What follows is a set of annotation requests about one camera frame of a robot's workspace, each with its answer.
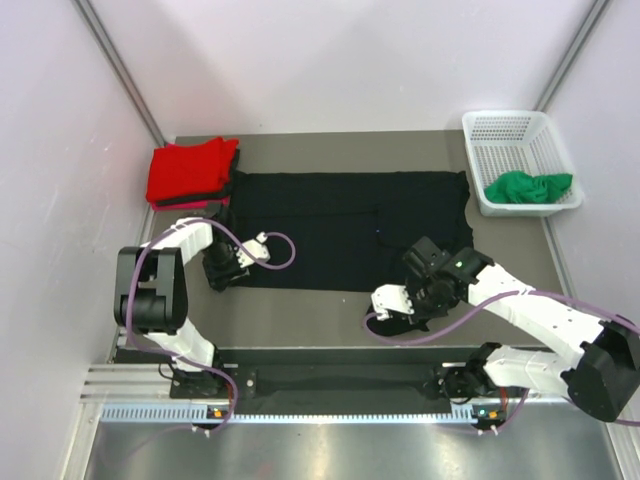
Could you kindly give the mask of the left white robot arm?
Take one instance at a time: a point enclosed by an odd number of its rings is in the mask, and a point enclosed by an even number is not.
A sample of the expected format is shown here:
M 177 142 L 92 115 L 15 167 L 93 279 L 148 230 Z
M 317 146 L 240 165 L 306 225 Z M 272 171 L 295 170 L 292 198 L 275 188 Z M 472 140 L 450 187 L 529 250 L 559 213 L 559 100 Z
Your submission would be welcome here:
M 242 249 L 234 239 L 229 207 L 215 205 L 203 217 L 178 220 L 155 240 L 118 252 L 114 318 L 135 343 L 153 343 L 149 353 L 167 357 L 174 398 L 211 398 L 231 389 L 217 347 L 188 317 L 185 266 L 199 254 L 222 290 L 248 273 Z

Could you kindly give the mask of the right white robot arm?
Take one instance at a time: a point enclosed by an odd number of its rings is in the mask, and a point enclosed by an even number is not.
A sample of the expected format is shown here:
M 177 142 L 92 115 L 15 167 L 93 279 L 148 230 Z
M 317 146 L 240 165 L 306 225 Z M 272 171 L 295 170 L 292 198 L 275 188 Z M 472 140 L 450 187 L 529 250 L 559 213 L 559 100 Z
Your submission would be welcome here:
M 430 239 L 404 255 L 419 312 L 445 314 L 459 302 L 488 311 L 543 344 L 541 350 L 486 342 L 440 376 L 441 389 L 463 398 L 501 387 L 570 400 L 589 416 L 616 421 L 639 388 L 639 328 L 573 299 L 535 289 L 490 257 L 466 247 L 456 255 Z

